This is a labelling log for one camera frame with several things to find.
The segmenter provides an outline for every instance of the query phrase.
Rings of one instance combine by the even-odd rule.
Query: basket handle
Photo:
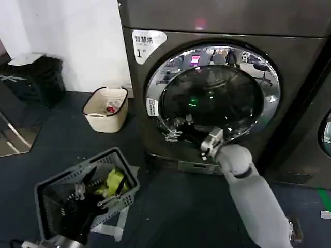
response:
[[[87,114],[88,116],[93,116],[93,117],[106,117],[106,115],[103,115],[103,114],[98,114],[98,113],[90,113],[90,114]]]

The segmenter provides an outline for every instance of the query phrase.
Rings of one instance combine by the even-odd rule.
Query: beige basket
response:
[[[111,106],[114,112],[107,112]],[[128,91],[124,88],[109,89],[107,87],[96,90],[83,108],[88,123],[101,133],[115,133],[119,131],[128,113]]]

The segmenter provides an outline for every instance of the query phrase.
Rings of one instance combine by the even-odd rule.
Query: front-loading washing machine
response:
[[[194,139],[215,126],[259,159],[325,43],[331,13],[323,0],[118,6],[147,158],[207,174],[220,170]]]

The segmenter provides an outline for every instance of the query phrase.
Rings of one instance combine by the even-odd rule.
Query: laundry basket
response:
[[[37,216],[43,240],[59,233],[61,219],[65,214],[61,203],[67,201],[67,197],[74,193],[74,184],[81,182],[94,168],[97,169],[89,185],[100,184],[107,179],[112,169],[118,168],[126,175],[130,189],[107,203],[107,213],[97,216],[91,224],[91,229],[133,204],[134,195],[140,187],[139,181],[121,151],[117,147],[110,148],[36,185]]]
[[[124,124],[128,113],[128,91],[124,88],[96,90],[83,108],[90,126],[97,132],[115,133]]]

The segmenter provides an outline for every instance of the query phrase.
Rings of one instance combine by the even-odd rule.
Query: gray robotic arm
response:
[[[261,248],[290,248],[291,226],[250,151],[240,145],[222,145],[222,130],[214,129],[201,145],[229,184],[231,197],[253,242]]]

